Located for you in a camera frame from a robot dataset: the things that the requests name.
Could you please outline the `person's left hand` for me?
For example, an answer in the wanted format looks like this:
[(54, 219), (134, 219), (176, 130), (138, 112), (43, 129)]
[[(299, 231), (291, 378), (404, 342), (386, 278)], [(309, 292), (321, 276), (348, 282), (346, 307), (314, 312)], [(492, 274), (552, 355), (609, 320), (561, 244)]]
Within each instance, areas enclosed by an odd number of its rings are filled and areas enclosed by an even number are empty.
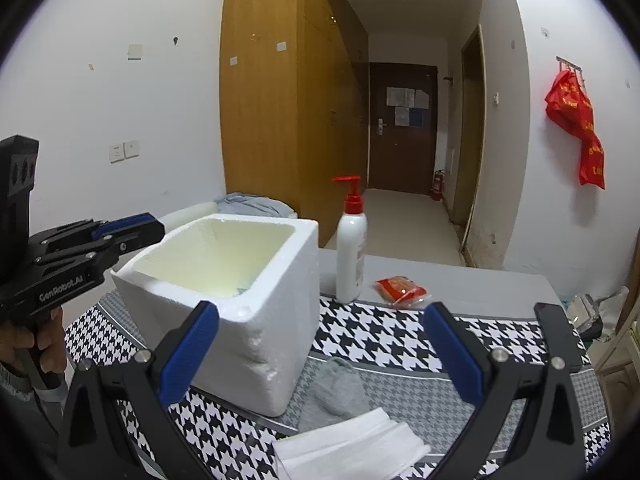
[(25, 327), (16, 327), (5, 322), (0, 330), (1, 363), (24, 374), (25, 369), (17, 356), (18, 350), (37, 347), (41, 351), (40, 367), (44, 372), (60, 374), (66, 369), (66, 345), (64, 339), (62, 309), (50, 312), (46, 324), (35, 335)]

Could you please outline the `left grey sleeve forearm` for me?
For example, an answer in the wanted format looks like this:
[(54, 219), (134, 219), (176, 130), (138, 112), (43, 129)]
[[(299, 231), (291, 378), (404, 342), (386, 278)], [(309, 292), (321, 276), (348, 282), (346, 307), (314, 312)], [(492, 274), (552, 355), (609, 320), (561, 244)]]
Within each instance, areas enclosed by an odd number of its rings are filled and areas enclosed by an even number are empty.
[(6, 363), (1, 364), (1, 399), (40, 451), (56, 460), (58, 430), (49, 417), (50, 404), (41, 403), (27, 375)]

